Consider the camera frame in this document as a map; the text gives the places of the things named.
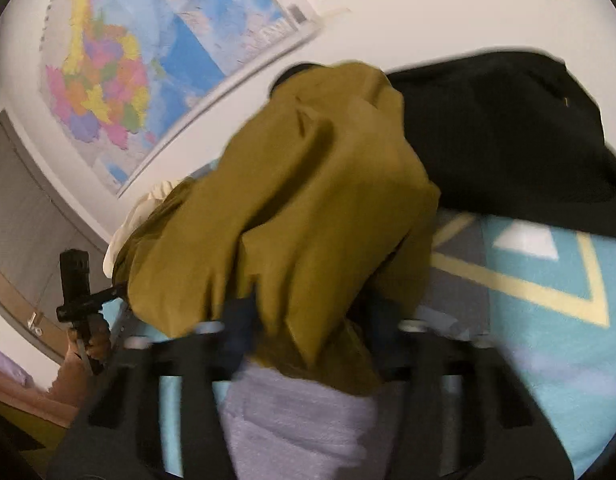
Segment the left hand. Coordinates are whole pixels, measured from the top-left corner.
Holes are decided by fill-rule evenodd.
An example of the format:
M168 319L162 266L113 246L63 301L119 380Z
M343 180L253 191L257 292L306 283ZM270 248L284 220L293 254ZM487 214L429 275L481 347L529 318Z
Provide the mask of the left hand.
M68 350L66 353L66 361L80 361L79 343L84 344L86 355L90 359L104 363L110 356L112 351L112 343L110 342L110 326L103 318L101 313L92 315L89 318L89 327L91 337L88 341L83 341L78 332L71 327L67 331Z

